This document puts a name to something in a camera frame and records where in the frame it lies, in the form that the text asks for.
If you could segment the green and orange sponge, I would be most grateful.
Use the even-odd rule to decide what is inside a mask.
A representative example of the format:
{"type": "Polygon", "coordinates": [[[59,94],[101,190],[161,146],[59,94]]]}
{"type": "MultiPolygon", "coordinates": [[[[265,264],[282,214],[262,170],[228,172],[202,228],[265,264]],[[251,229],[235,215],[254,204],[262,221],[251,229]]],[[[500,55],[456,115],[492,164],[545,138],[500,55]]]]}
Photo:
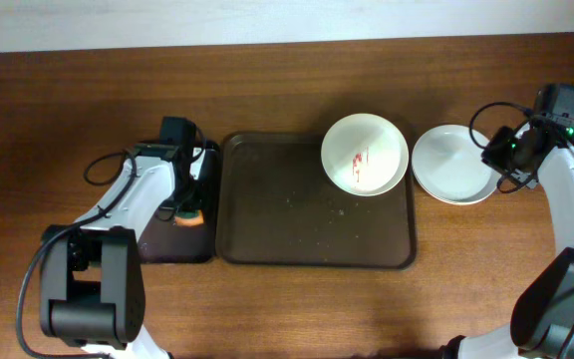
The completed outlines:
{"type": "Polygon", "coordinates": [[[204,217],[201,210],[180,211],[173,218],[177,226],[194,227],[204,224],[204,217]]]}

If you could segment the pale green plate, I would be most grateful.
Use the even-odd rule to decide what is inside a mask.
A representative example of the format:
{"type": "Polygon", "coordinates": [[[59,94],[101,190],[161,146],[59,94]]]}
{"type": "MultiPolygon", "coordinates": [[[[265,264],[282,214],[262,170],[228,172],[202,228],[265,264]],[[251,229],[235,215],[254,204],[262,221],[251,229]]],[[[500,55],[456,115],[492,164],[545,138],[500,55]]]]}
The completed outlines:
{"type": "Polygon", "coordinates": [[[481,177],[498,174],[481,159],[482,149],[469,135],[468,127],[442,125],[421,135],[412,151],[414,175],[481,177]]]}

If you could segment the white plate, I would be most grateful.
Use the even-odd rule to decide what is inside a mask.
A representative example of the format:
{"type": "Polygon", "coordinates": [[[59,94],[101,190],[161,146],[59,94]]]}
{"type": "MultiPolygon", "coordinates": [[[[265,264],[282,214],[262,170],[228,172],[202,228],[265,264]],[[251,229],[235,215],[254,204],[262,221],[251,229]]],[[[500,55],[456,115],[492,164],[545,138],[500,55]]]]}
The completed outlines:
{"type": "Polygon", "coordinates": [[[376,196],[394,188],[405,176],[409,159],[402,132],[372,114],[353,114],[337,121],[321,146],[329,180],[357,196],[376,196]]]}
{"type": "Polygon", "coordinates": [[[431,197],[448,204],[469,205],[484,201],[494,194],[499,175],[428,177],[415,174],[415,178],[431,197]]]}

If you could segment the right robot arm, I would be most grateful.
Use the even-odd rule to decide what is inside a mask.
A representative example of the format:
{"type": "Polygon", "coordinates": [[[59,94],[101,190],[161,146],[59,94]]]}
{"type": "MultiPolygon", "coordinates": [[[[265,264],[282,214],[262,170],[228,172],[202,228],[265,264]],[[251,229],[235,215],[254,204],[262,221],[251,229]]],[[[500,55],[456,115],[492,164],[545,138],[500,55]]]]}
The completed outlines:
{"type": "Polygon", "coordinates": [[[574,358],[574,86],[547,84],[524,121],[500,128],[481,160],[515,190],[544,189],[556,256],[520,295],[510,322],[475,337],[457,336],[440,358],[574,358]]]}

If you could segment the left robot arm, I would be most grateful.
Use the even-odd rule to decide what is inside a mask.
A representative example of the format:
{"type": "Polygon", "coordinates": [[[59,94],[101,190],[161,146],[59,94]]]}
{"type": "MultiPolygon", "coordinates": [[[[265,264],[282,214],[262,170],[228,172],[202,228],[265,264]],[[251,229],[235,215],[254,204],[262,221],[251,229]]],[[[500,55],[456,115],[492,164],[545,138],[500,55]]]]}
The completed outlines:
{"type": "Polygon", "coordinates": [[[107,192],[85,214],[43,233],[32,259],[40,272],[42,332],[84,358],[168,358],[144,327],[139,241],[152,219],[206,222],[211,208],[200,167],[214,146],[185,118],[165,117],[157,140],[119,152],[107,192]]]}

